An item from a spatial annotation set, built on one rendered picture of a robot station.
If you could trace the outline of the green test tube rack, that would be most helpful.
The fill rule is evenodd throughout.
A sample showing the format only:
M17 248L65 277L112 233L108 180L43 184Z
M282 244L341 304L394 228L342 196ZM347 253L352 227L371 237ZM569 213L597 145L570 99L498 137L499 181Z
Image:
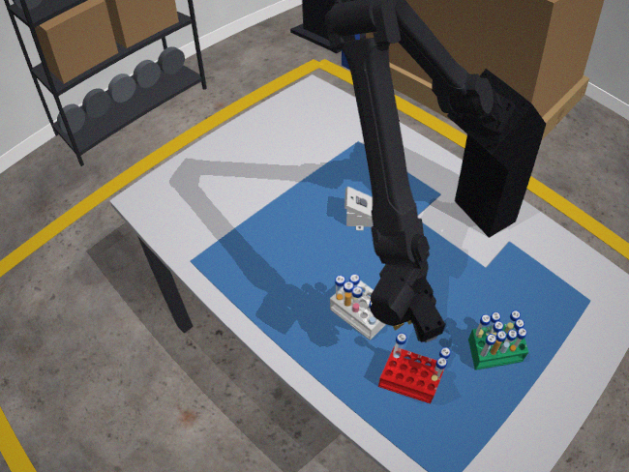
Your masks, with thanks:
M493 368L493 367L498 367L498 366L515 364L515 363L522 362L524 360L524 358L528 354L528 349L527 349L527 345L526 345L525 339L521 340L518 348L515 351L513 351L513 352L510 351L510 349L509 349L513 342L511 342L510 346L508 347L508 349L507 349L507 351L505 353L501 353L500 352L499 349L501 348L502 344L504 343L504 341L503 341L495 355L492 355L491 352L490 352L492 347L493 347L492 346L490 348L487 356L485 356L485 357L481 356L480 353L481 353L481 351L482 351L482 349L483 349L483 347L485 345L486 338L487 338L487 335L486 335L487 329L488 329L488 327L486 327L484 335L480 339L477 338L476 335L475 335L477 329L472 329L471 334L470 334L470 336L468 338L470 351L471 351L471 355L472 355L472 360L473 360L473 365L474 365L475 370L477 370L477 369L487 369L487 368ZM482 343L479 343L479 342L482 342Z

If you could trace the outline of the white tube rack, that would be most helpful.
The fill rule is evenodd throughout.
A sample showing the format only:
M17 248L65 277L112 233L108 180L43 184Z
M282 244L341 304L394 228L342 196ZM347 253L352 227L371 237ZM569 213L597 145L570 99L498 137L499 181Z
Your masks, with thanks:
M361 288L365 290L360 298L360 308L358 312L352 311L352 301L351 305L347 307L344 305L344 297L342 300L337 300L336 294L330 298L330 310L367 339L371 340L386 324L383 324L378 320L375 321L374 325L369 324L371 311L369 309L371 301L371 297L369 295L372 294L373 290L361 281L358 286L361 286Z

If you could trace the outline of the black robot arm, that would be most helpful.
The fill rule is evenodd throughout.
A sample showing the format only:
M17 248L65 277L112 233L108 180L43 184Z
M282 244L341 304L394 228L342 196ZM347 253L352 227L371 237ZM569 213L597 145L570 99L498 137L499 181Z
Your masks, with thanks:
M372 186L374 251L385 264L371 312L390 326L410 316L417 339L429 342L443 333L445 323L426 279L430 246L408 182L389 45L399 43L433 80L444 113L501 134L516 106L486 78L461 67L406 0L335 3L325 23L331 49L343 51L351 72ZM355 40L372 32L373 38Z

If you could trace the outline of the blue bench mat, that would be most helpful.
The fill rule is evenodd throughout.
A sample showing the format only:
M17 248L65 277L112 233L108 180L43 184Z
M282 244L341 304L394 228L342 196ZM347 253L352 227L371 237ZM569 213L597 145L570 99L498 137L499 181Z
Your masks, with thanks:
M413 324L371 340L330 310L335 277L371 289L385 266L372 230L346 226L346 187L372 196L365 145L356 142L281 194L191 263L239 310L345 405L428 472L463 472L567 339L590 300L510 241L484 267L423 223L427 281L443 334L417 339ZM527 331L522 362L475 370L468 342L483 314ZM431 404L378 387L396 344L447 359Z

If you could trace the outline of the red tube rack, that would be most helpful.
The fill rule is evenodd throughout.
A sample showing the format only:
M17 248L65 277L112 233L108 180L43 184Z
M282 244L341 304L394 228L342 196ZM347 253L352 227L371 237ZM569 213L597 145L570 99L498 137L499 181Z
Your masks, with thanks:
M436 381L431 379L436 360L407 350L402 350L401 357L395 358L394 348L395 346L380 376L378 387L431 404L442 376L441 374ZM409 357L410 360L405 357Z

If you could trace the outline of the test tube with blue cap and pink liquid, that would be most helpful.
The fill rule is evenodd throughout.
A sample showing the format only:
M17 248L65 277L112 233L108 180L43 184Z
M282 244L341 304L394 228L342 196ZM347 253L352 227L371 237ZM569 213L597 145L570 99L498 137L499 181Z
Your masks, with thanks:
M360 298L363 295L363 289L360 286L355 286L352 289L352 311L358 312L360 308Z

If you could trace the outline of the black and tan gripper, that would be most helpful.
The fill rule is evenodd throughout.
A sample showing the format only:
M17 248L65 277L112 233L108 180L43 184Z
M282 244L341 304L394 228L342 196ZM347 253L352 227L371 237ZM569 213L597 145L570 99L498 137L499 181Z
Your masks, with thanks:
M415 296L419 295L419 294L420 294L423 290L424 290L424 288L423 288L420 292L416 293L416 294L415 294ZM435 305L435 303L436 303L436 299L435 299L434 295L433 295L432 301L433 301L433 303L434 303L434 305ZM411 324L411 321L409 321L409 320L410 320L410 316L406 316L406 317L404 317L404 318L401 320L401 322L399 323L399 325L397 325L397 326L393 326L393 328L395 327L395 328L394 328L394 330L395 330L395 331L396 331L396 330L398 330L400 327L402 327L402 326L404 325L404 323L405 323L405 322L407 322L407 323L408 323L408 325L410 325L410 324Z

